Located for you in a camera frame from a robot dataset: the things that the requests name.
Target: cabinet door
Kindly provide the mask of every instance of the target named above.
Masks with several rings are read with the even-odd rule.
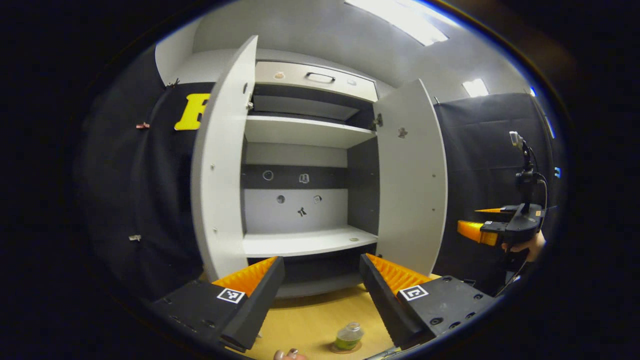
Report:
[[[240,166],[257,42],[254,35],[238,49],[213,87],[193,149],[191,212],[210,281],[247,266]]]
[[[429,275],[447,213],[447,162],[440,124],[422,80],[373,104],[381,114],[378,254]]]

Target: drawer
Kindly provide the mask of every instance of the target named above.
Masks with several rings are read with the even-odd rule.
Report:
[[[256,84],[289,85],[324,90],[375,102],[376,84],[360,76],[312,65],[258,61]]]

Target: drawer handle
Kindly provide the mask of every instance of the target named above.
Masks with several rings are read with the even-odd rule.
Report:
[[[317,72],[308,72],[307,75],[305,75],[305,78],[308,78],[310,75],[320,75],[320,76],[326,76],[328,78],[331,78],[331,81],[329,81],[328,84],[333,83],[335,81],[335,78],[333,76],[324,75],[324,74],[318,74]]]

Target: yellow letter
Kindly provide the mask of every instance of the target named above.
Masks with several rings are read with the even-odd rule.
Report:
[[[197,130],[200,129],[198,114],[204,114],[205,101],[209,100],[211,94],[190,94],[187,95],[187,107],[180,121],[173,127],[176,130]]]

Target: white cabinet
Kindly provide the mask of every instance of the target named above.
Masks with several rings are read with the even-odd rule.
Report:
[[[257,36],[247,40],[216,83],[195,143],[191,183],[193,221],[210,280],[244,268],[247,258],[311,256],[357,250],[354,247],[361,245],[371,249],[375,243],[376,252],[385,259],[430,274],[444,231],[447,171],[440,127],[422,81],[416,79],[378,99],[372,81],[352,74],[275,61],[256,64],[256,44]],[[366,121],[371,123],[380,114],[382,123],[377,131],[371,131],[361,122],[354,127],[292,117],[248,116],[248,103],[256,83],[313,88],[331,96],[355,99],[369,107],[372,104],[369,112],[364,113]],[[244,136],[251,143],[340,149],[377,138],[378,235],[349,225],[308,233],[245,234],[240,182]],[[335,276],[349,279],[338,281],[342,285],[357,281],[353,274]],[[332,288],[327,279],[315,281],[322,283],[325,290]],[[310,292],[305,289],[303,292],[308,295]]]

